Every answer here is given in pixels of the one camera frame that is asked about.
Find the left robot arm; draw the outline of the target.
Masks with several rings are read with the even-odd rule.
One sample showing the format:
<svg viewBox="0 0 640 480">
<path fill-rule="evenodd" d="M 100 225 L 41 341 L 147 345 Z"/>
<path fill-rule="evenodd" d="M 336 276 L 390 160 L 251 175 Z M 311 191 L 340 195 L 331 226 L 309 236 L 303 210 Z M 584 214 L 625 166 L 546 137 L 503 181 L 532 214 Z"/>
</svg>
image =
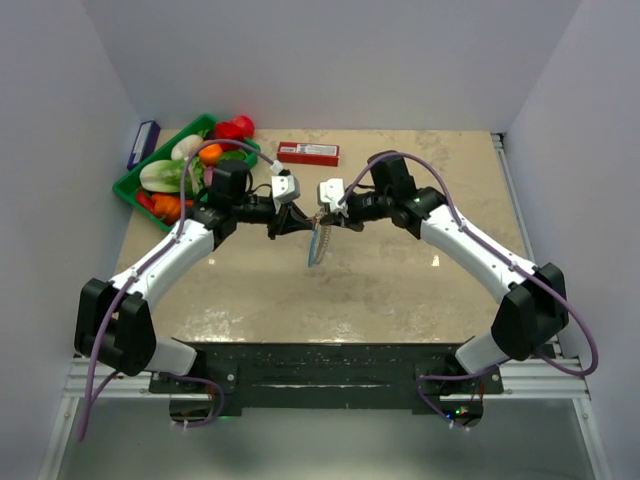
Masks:
<svg viewBox="0 0 640 480">
<path fill-rule="evenodd" d="M 76 352 L 128 376 L 169 373 L 183 391 L 200 390 L 207 368 L 196 361 L 196 349 L 157 337 L 151 313 L 174 283 L 238 225 L 264 225 L 271 239 L 311 229 L 311 221 L 295 203 L 298 179 L 279 164 L 271 170 L 271 192 L 259 196 L 248 189 L 250 169 L 244 162 L 228 161 L 214 168 L 210 185 L 160 243 L 112 279 L 89 280 L 80 293 Z"/>
</svg>

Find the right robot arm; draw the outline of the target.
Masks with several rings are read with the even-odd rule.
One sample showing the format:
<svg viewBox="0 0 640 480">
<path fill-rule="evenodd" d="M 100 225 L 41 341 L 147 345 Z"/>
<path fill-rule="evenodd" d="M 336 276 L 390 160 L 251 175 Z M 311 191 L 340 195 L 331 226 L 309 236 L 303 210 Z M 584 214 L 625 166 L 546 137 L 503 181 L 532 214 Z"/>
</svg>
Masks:
<svg viewBox="0 0 640 480">
<path fill-rule="evenodd" d="M 319 184 L 323 224 L 360 231 L 367 222 L 390 219 L 454 260 L 498 305 L 489 331 L 460 346 L 456 362 L 446 367 L 452 390 L 469 392 L 481 371 L 529 358 L 567 326 L 565 281 L 557 266 L 539 267 L 500 245 L 461 214 L 444 188 L 417 187 L 398 152 L 370 158 L 367 170 L 374 182 L 367 193 L 354 193 L 341 178 Z"/>
</svg>

